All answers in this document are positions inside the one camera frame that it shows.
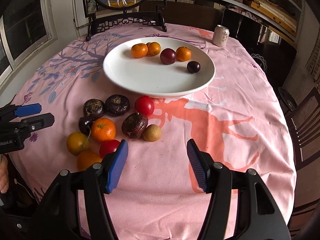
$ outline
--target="orange deer print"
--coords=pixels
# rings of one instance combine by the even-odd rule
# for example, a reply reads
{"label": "orange deer print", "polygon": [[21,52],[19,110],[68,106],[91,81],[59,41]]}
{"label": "orange deer print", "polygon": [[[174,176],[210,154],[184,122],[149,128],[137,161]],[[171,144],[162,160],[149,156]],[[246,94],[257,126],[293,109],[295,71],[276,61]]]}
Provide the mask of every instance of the orange deer print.
{"label": "orange deer print", "polygon": [[[158,102],[155,102],[155,109],[161,109],[161,115],[153,114],[150,116],[150,119],[160,119],[160,127],[164,126],[166,121],[165,114],[167,113],[168,121],[172,120],[172,117],[176,117],[179,119],[187,120],[191,122],[191,138],[193,138],[199,147],[200,151],[208,152],[212,159],[215,162],[221,162],[226,165],[229,169],[235,171],[246,171],[259,157],[259,152],[257,152],[250,163],[243,168],[235,169],[232,167],[231,163],[228,163],[224,160],[223,152],[224,152],[224,141],[222,135],[230,134],[235,136],[238,139],[256,141],[258,139],[258,135],[254,137],[245,137],[240,134],[233,132],[229,127],[234,124],[238,124],[241,122],[249,122],[253,119],[253,117],[249,117],[245,120],[223,120],[220,121],[214,115],[201,110],[201,109],[189,109],[185,108],[186,103],[188,103],[188,99],[181,98],[176,101],[171,101],[170,103],[165,103],[164,99],[157,99]],[[208,129],[205,124],[210,123],[214,129]],[[198,188],[198,183],[196,181],[195,175],[189,164],[189,175],[191,180],[191,186],[193,191],[197,193],[202,193]]]}
{"label": "orange deer print", "polygon": [[196,27],[191,27],[191,26],[183,26],[182,28],[185,29],[185,30],[196,30],[196,31],[199,32],[200,36],[212,39],[213,33],[210,32],[210,31],[206,31],[206,30],[199,29],[199,28],[196,28]]}

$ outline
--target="white can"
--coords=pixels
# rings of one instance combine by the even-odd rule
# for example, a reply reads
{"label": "white can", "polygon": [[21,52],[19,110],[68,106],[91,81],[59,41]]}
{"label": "white can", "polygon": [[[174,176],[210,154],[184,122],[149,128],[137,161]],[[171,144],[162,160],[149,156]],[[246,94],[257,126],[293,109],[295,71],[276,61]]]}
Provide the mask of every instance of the white can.
{"label": "white can", "polygon": [[227,40],[229,37],[229,29],[226,27],[223,27],[221,25],[218,25],[214,29],[214,34],[212,37],[212,43],[219,47],[225,47],[227,44]]}

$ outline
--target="blue gripper pad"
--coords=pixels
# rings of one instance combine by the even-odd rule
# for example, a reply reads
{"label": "blue gripper pad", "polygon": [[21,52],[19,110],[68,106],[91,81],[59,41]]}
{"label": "blue gripper pad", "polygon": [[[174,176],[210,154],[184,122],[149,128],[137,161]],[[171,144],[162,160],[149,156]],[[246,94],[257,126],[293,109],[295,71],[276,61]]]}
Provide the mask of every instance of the blue gripper pad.
{"label": "blue gripper pad", "polygon": [[128,157],[128,143],[126,140],[121,140],[113,159],[113,162],[108,171],[108,182],[106,185],[106,190],[111,193],[118,185],[121,172],[124,167],[124,163]]}
{"label": "blue gripper pad", "polygon": [[39,114],[41,110],[42,107],[40,104],[19,106],[18,109],[14,111],[14,115],[17,117],[24,117],[33,114]]}
{"label": "blue gripper pad", "polygon": [[204,192],[206,192],[207,175],[204,163],[202,162],[203,157],[193,139],[190,139],[187,142],[187,155],[199,187],[202,188]]}

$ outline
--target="table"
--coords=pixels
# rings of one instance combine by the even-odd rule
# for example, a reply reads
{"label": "table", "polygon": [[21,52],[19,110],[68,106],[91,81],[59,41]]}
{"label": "table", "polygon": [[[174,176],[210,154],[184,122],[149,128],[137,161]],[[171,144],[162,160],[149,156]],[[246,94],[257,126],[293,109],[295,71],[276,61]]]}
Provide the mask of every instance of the table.
{"label": "table", "polygon": [[[288,222],[294,200],[296,172],[292,142],[279,102],[261,68],[241,44],[228,39],[225,48],[211,43],[212,32],[167,24],[158,27],[125,24],[93,36],[84,36],[39,67],[13,103],[40,103],[42,113],[55,116],[52,127],[32,133],[25,149],[11,153],[21,176],[41,200],[62,169],[76,170],[76,157],[66,140],[78,131],[86,100],[105,101],[112,94],[127,96],[134,105],[139,95],[112,85],[103,74],[105,55],[118,44],[139,37],[171,37],[203,49],[216,65],[216,76],[203,90],[182,98],[154,99],[149,118],[162,128],[161,140],[129,141],[129,155],[117,189],[106,195],[119,239],[197,239],[210,194],[201,193],[190,169],[186,142],[193,138],[201,151],[228,168],[254,168],[271,191]],[[111,117],[116,139],[124,139],[125,117]],[[90,140],[98,153],[99,144]],[[79,192],[83,235],[88,236],[84,197]],[[225,237],[233,235],[236,192]]]}

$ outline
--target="plate rim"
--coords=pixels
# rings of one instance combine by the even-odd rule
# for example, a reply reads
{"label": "plate rim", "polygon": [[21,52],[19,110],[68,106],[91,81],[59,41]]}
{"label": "plate rim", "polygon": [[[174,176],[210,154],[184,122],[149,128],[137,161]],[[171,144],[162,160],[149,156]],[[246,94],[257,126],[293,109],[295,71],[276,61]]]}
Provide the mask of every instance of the plate rim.
{"label": "plate rim", "polygon": [[137,94],[140,94],[140,95],[145,95],[145,96],[150,96],[150,97],[153,97],[153,98],[173,98],[173,97],[182,97],[182,96],[186,96],[186,95],[189,95],[189,94],[192,94],[192,93],[195,93],[197,91],[200,91],[202,90],[203,88],[207,87],[211,82],[212,80],[214,79],[215,75],[216,75],[216,65],[214,63],[214,61],[212,60],[212,58],[209,57],[209,55],[207,53],[205,53],[204,51],[202,51],[201,49],[199,49],[197,46],[189,43],[189,42],[186,42],[186,41],[181,41],[181,42],[184,42],[184,43],[187,43],[193,47],[195,47],[196,49],[199,49],[201,52],[203,52],[211,61],[212,61],[212,64],[213,64],[213,75],[212,77],[210,78],[210,80],[208,82],[206,82],[205,84],[203,84],[202,86],[200,87],[197,87],[197,88],[194,88],[194,89],[191,89],[191,90],[186,90],[186,91],[183,91],[183,92],[172,92],[172,93],[158,93],[158,92],[144,92],[144,91],[140,91],[140,90],[135,90],[135,89],[132,89],[132,88],[129,88],[127,86],[124,86],[122,84],[119,84],[115,81],[113,81],[109,76],[108,74],[106,73],[105,71],[105,61],[108,57],[108,55],[111,53],[111,51],[113,51],[115,48],[117,48],[118,46],[126,43],[126,42],[132,42],[132,41],[135,41],[135,40],[142,40],[142,39],[148,39],[148,38],[163,38],[163,39],[170,39],[170,40],[175,40],[175,41],[181,41],[181,40],[177,40],[175,38],[170,38],[170,37],[142,37],[142,38],[136,38],[136,39],[133,39],[133,40],[128,40],[128,41],[125,41],[125,42],[122,42],[120,44],[118,44],[116,47],[114,47],[113,49],[111,49],[108,54],[105,56],[104,60],[103,60],[103,64],[102,64],[102,68],[103,68],[103,72],[104,72],[104,75],[108,78],[108,80],[113,83],[114,85],[116,85],[117,87],[121,87],[127,91],[130,91],[130,92],[133,92],[133,93],[137,93]]}

